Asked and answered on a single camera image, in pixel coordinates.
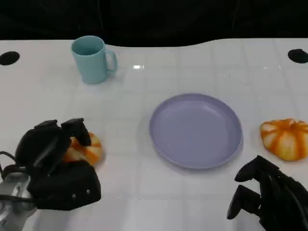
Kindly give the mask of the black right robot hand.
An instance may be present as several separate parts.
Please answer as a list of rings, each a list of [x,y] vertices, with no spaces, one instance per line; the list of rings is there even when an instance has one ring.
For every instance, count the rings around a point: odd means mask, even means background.
[[[261,156],[245,164],[236,174],[242,183],[255,179],[260,193],[239,185],[233,195],[227,219],[234,219],[241,210],[259,217],[266,231],[306,231],[308,229],[308,192],[279,167]]]

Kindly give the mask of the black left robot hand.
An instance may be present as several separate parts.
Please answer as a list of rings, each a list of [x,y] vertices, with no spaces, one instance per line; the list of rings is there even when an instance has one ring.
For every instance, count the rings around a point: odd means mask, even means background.
[[[72,138],[83,146],[91,145],[90,135],[83,118],[73,118],[60,126],[57,120],[43,121],[21,138],[15,152],[15,163],[25,167],[28,174],[51,174],[62,161]]]

